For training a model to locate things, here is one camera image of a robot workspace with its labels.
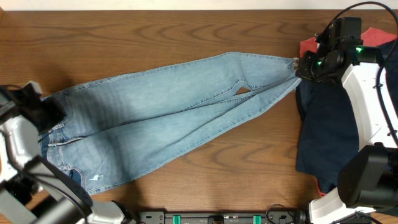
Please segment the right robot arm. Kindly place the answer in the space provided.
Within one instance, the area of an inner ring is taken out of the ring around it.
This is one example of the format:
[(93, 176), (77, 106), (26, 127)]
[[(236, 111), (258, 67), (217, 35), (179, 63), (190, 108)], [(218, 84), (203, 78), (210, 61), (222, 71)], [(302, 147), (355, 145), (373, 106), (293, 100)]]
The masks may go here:
[(299, 61), (298, 77), (343, 89), (358, 142), (336, 187), (309, 203), (309, 223), (343, 223), (397, 209), (397, 113), (386, 83), (389, 59), (377, 47), (353, 44), (307, 51)]

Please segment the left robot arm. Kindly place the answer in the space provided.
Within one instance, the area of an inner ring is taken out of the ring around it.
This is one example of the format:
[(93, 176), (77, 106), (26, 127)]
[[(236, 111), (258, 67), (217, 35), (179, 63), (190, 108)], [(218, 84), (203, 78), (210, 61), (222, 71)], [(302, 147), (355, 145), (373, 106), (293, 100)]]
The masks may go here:
[(13, 223), (139, 223), (123, 204), (97, 202), (42, 157), (39, 142), (65, 117), (41, 87), (1, 86), (1, 213)]

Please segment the light blue denim jeans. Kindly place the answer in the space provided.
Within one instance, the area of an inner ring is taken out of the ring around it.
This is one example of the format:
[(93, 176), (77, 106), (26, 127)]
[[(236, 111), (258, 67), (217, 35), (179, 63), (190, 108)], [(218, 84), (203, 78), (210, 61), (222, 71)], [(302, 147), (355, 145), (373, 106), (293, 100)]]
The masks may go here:
[(298, 86), (296, 66), (227, 52), (67, 88), (42, 155), (89, 194), (113, 189), (265, 113)]

